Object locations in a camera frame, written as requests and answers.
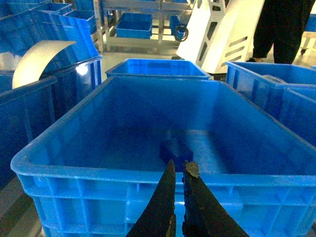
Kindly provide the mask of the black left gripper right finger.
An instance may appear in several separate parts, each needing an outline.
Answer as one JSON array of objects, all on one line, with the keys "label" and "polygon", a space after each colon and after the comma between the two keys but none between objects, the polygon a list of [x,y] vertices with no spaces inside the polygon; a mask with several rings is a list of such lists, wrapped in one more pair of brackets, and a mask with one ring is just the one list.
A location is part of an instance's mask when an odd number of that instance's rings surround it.
[{"label": "black left gripper right finger", "polygon": [[203,182],[196,162],[185,161],[183,170],[185,237],[247,237]]}]

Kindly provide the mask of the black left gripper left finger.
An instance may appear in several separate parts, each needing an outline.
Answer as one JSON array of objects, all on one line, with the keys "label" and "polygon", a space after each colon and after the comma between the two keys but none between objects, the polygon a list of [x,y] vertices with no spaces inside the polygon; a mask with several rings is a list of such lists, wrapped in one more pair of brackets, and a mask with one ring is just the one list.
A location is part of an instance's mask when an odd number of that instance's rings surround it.
[{"label": "black left gripper left finger", "polygon": [[128,237],[174,237],[175,166],[170,160],[140,218],[128,232]]}]

